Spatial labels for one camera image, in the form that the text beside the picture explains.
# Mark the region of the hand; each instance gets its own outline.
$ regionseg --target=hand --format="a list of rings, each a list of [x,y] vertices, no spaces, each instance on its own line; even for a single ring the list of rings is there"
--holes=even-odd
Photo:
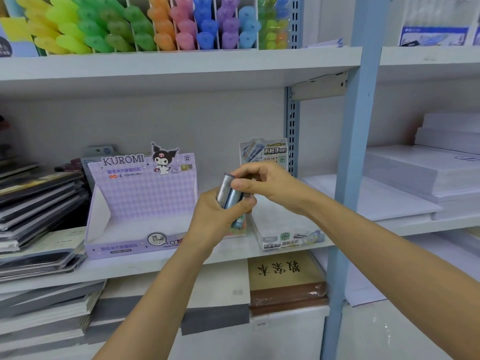
[[[304,203],[312,194],[318,193],[317,190],[292,177],[277,163],[247,163],[231,174],[237,178],[231,183],[233,189],[261,194],[298,215],[305,215]]]
[[[254,196],[242,199],[236,205],[224,209],[216,200],[219,188],[201,193],[193,212],[190,227],[182,246],[194,246],[207,257],[228,233],[233,221],[252,210],[257,200]]]

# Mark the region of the white floor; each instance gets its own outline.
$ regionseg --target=white floor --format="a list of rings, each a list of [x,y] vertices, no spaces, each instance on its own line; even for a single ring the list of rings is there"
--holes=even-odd
[[[388,300],[343,312],[337,360],[451,360]]]

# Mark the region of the person's left arm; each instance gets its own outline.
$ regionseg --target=person's left arm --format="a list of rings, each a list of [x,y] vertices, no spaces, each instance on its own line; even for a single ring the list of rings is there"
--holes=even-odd
[[[224,210],[216,193],[200,195],[182,243],[93,360],[167,360],[204,261],[231,223],[256,204],[251,196]]]

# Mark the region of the person's right hand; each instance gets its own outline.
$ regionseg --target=person's right hand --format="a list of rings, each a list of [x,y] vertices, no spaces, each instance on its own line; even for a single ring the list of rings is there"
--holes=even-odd
[[[305,203],[317,190],[292,177],[277,163],[246,163],[231,173],[231,187],[245,193],[261,194],[298,215],[305,215]]]

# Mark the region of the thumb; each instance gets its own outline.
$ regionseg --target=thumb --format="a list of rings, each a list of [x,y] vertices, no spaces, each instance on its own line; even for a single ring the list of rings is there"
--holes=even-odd
[[[234,179],[230,185],[234,190],[237,190],[237,191],[241,191],[245,193],[261,194],[262,196],[268,196],[267,184],[268,184],[267,182],[261,182],[258,180],[237,178],[237,179]]]
[[[243,214],[251,211],[252,208],[257,204],[257,199],[254,196],[247,197],[242,199],[237,204],[226,209],[225,212],[228,215],[228,221],[233,222]]]

